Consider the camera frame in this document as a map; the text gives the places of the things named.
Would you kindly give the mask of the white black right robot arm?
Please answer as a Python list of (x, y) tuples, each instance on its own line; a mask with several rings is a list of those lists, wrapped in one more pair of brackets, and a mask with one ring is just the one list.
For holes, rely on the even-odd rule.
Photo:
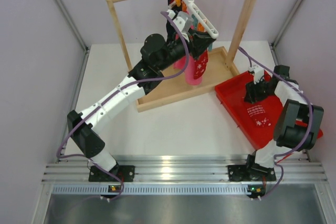
[(281, 159), (312, 149), (318, 139), (324, 109), (309, 101), (289, 70), (277, 65), (267, 80), (262, 67), (248, 68), (253, 80), (246, 84), (245, 102), (255, 105), (273, 96), (282, 105), (269, 143), (247, 156), (245, 174), (250, 180), (275, 180), (274, 167)]

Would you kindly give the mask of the pink towel sock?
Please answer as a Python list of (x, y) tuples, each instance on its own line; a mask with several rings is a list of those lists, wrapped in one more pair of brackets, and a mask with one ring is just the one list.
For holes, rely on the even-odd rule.
[(182, 70), (188, 61), (187, 67), (184, 70), (185, 81), (187, 84), (196, 86), (202, 83), (203, 77), (197, 79), (194, 78), (196, 73), (196, 64), (192, 56), (184, 56), (182, 59), (178, 60), (173, 64), (174, 69)]

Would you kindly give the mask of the red patterned sock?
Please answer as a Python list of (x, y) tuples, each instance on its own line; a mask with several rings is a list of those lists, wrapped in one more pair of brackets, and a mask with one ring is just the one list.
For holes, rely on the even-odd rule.
[(262, 105), (247, 106), (247, 114), (255, 127), (269, 127), (272, 125), (270, 117)]
[(204, 51), (200, 57), (194, 61), (194, 79), (198, 80), (201, 78), (206, 70), (208, 63), (208, 51)]

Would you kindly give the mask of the teal end clothes peg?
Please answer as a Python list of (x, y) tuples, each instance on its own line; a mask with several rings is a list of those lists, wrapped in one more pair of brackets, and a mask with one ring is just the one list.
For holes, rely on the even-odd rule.
[(213, 50), (213, 43), (211, 43), (209, 46), (208, 46), (208, 52), (211, 52)]

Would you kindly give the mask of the white clip hanger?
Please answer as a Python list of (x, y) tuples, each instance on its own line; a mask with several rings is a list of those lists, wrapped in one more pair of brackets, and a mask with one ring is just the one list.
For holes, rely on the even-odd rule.
[(201, 24), (204, 30), (213, 38), (217, 39), (219, 33), (214, 25), (209, 21), (209, 19), (203, 14), (200, 8), (195, 4), (195, 0), (181, 0), (187, 7), (187, 10), (191, 15), (197, 19), (198, 23)]

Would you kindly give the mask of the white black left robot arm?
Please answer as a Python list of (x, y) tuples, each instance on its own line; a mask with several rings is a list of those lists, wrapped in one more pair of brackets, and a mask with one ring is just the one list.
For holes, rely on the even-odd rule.
[(186, 55), (199, 58), (215, 41), (209, 33), (193, 29), (174, 32), (173, 37), (166, 41), (160, 34), (149, 35), (140, 50), (141, 60), (116, 88), (91, 107), (67, 115), (69, 138), (106, 180), (119, 180), (120, 165), (107, 150), (100, 131), (130, 103), (148, 95), (165, 80), (163, 70)]

